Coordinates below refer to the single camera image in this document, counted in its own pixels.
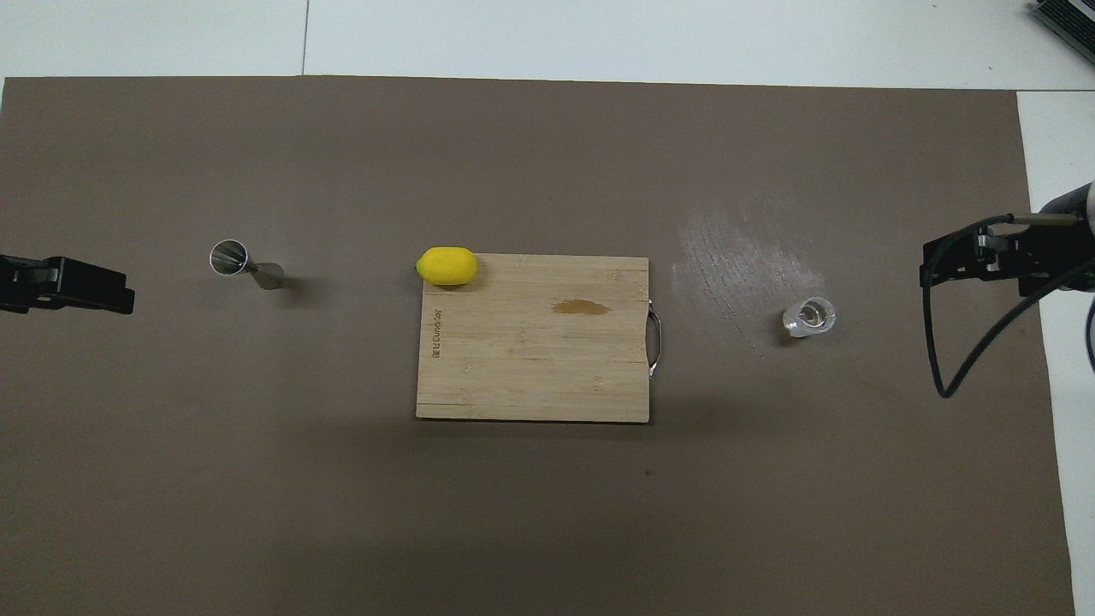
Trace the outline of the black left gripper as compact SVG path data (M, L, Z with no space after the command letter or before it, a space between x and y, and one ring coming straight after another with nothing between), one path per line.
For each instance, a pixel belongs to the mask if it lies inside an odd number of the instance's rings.
M55 282L55 293L46 293ZM53 257L50 266L47 261L1 256L1 309L5 312L83 309L132 315L135 299L125 274L117 270L67 257Z

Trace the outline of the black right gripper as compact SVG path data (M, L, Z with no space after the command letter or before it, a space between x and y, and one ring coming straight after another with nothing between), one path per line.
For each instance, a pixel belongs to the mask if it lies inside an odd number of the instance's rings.
M988 228L963 228L922 247L920 284L979 278L982 281L1017 280L1021 297L1030 297L1041 284L1079 268L1094 257L1092 186L1067 191L1045 204L1037 213L1010 216L1008 225L1021 233L998 235ZM980 272L978 249L986 254Z

